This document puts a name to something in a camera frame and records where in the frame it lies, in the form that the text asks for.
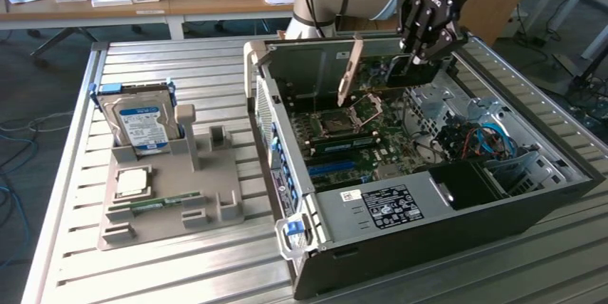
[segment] robotic arm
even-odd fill
[[[404,55],[391,65],[388,85],[428,83],[439,69],[439,61],[467,43],[467,35],[457,25],[467,0],[296,0],[285,38],[332,36],[337,15],[387,19],[399,2],[397,32]]]

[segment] hard drive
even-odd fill
[[[116,146],[132,145],[137,155],[168,151],[169,140],[181,136],[175,120],[175,85],[91,85],[91,98],[104,113]]]

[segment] floor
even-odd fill
[[[536,2],[537,0],[523,0],[521,10],[529,11]],[[559,3],[560,0],[552,2],[547,13],[540,17],[539,23],[544,24],[544,20],[553,13]],[[272,20],[269,21],[271,29],[273,31],[280,28],[284,29],[287,23],[285,19]],[[543,47],[543,51],[576,56],[591,43],[607,23],[607,12],[595,9],[587,4],[580,4],[559,30],[561,41],[551,41]],[[231,21],[225,23],[224,27],[225,31],[217,32],[213,29],[213,23],[188,24],[189,34],[187,34],[187,37],[240,36],[251,35],[255,32],[263,33],[260,21]],[[540,25],[537,30],[532,30],[528,36],[540,33],[541,28],[543,25]],[[143,26],[143,29],[144,32],[137,34],[131,30],[129,26],[117,26],[112,28],[92,28],[91,33],[100,41],[139,41],[169,38],[165,25],[148,24]],[[57,30],[41,30],[43,38],[51,37],[55,32]],[[48,61],[52,61],[49,67],[40,69],[32,65],[28,53],[40,44],[41,39],[29,37],[25,31],[13,31],[11,37],[3,41],[8,34],[9,32],[0,31],[0,70],[3,70],[0,72],[0,108],[4,108],[0,111],[0,122],[7,120],[16,121],[5,122],[0,125],[16,127],[25,125],[32,118],[55,112],[65,112],[73,108],[88,60],[89,42],[79,35],[61,42],[61,45],[44,55]],[[493,47],[517,68],[543,59],[539,53],[535,53],[529,48],[521,47],[511,40],[499,40]],[[563,87],[568,78],[565,71],[553,67],[551,59],[527,67],[524,74],[544,88]],[[608,63],[600,66],[597,75],[608,75]],[[68,121],[68,116],[59,117],[41,128],[60,127],[67,125]],[[599,136],[608,137],[605,136],[603,125],[596,123],[592,128],[597,131]],[[15,251],[21,251],[21,253],[16,262],[7,268],[0,269],[0,279],[3,279],[0,282],[1,304],[17,303],[21,297],[67,133],[67,130],[39,133],[36,139],[39,149],[35,158],[24,167],[7,175],[11,182],[9,187],[19,193],[23,200],[32,239],[28,246],[23,247],[23,223],[17,214],[13,213],[8,223],[0,228],[0,265]],[[29,139],[32,134],[33,132],[25,130],[15,132],[11,137]],[[23,142],[0,140],[0,161],[7,160],[23,146]],[[13,161],[5,168],[13,167],[19,162],[17,160]],[[7,206],[0,207],[0,218],[5,216],[5,209]]]

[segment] hard disk label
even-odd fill
[[[363,201],[376,227],[380,229],[407,224],[424,218],[405,185],[365,192]]]
[[[124,129],[131,144],[140,150],[155,150],[167,145],[168,138],[160,117],[159,107],[131,108],[120,111]]]

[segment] slotted aluminum surface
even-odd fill
[[[56,191],[65,191],[57,194],[64,199],[61,222],[53,225],[48,218],[44,223],[45,232],[56,233],[57,238],[48,248],[39,245],[24,303],[295,303],[243,96],[243,44],[252,39],[261,38],[111,44],[108,51],[97,53],[97,61],[89,60],[88,71],[101,83],[143,83],[172,77],[177,101],[196,107],[195,130],[203,132],[220,123],[227,126],[235,139],[245,223],[97,251],[112,139],[101,114],[85,103],[84,113],[77,113],[84,121],[77,151],[73,156],[64,155],[64,159],[73,158],[69,183],[55,186]],[[608,174],[605,146],[487,48],[472,42],[467,50]],[[475,75],[461,72],[460,79],[477,96],[489,95]],[[80,97],[87,97],[85,88]],[[397,248],[408,252],[407,246]],[[607,296],[604,182],[520,236],[305,303],[593,303]]]

